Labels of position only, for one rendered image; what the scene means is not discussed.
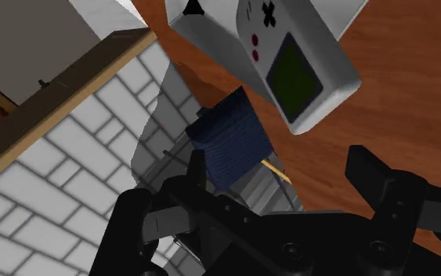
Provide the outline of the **dark blue block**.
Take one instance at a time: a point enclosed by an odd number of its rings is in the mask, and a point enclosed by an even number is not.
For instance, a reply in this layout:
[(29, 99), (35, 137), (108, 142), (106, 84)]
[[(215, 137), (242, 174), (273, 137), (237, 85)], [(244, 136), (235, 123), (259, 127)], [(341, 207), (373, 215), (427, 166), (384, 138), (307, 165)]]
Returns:
[(228, 189), (273, 153), (244, 89), (237, 88), (186, 127), (193, 148), (203, 150), (214, 187)]

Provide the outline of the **grey handheld game console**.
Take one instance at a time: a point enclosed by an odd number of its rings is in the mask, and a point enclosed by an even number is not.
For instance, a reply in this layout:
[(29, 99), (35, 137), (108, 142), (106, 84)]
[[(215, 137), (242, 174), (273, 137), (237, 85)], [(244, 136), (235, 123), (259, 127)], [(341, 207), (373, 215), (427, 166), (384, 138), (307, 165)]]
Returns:
[(237, 33), (291, 133), (308, 132), (361, 85), (310, 0), (239, 0)]

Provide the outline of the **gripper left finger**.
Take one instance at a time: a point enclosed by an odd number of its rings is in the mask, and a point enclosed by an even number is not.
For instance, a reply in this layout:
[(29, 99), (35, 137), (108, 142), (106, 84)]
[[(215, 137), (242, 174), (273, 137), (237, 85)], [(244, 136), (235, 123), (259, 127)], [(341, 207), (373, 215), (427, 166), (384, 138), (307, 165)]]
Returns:
[(238, 203), (205, 190), (203, 150), (190, 156), (186, 174), (166, 179), (160, 191), (146, 188), (121, 193), (114, 206), (89, 276), (173, 276), (152, 257), (161, 238), (183, 234), (200, 258), (203, 276), (262, 276), (262, 266), (225, 230), (213, 224), (220, 208), (232, 223)]

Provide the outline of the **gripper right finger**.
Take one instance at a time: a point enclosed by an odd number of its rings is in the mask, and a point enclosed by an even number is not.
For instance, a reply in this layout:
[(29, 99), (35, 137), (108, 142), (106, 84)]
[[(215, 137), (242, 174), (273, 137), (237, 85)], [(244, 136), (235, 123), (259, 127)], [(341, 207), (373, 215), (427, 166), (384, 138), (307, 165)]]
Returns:
[(351, 145), (345, 177), (374, 210), (370, 241), (403, 262), (418, 228), (441, 241), (441, 187), (413, 172), (392, 169), (363, 145)]

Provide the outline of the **white flat box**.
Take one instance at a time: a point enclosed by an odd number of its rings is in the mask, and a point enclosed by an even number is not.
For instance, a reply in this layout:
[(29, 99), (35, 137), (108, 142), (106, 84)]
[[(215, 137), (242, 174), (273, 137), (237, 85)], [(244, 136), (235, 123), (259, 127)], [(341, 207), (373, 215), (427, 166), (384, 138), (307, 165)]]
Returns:
[[(369, 0), (310, 0), (339, 39)], [(169, 27), (250, 86), (270, 104), (271, 96), (250, 63), (237, 33), (239, 0), (164, 0)]]

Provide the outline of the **brown wooden table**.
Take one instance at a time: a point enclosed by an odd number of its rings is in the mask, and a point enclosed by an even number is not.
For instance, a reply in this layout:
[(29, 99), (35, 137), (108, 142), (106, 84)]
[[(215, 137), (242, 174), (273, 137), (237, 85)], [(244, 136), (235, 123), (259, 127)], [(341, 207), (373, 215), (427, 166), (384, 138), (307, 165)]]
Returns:
[(306, 209), (371, 217), (344, 175), (352, 144), (441, 186), (441, 0), (369, 0), (341, 45), (362, 85), (306, 134), (248, 96)]

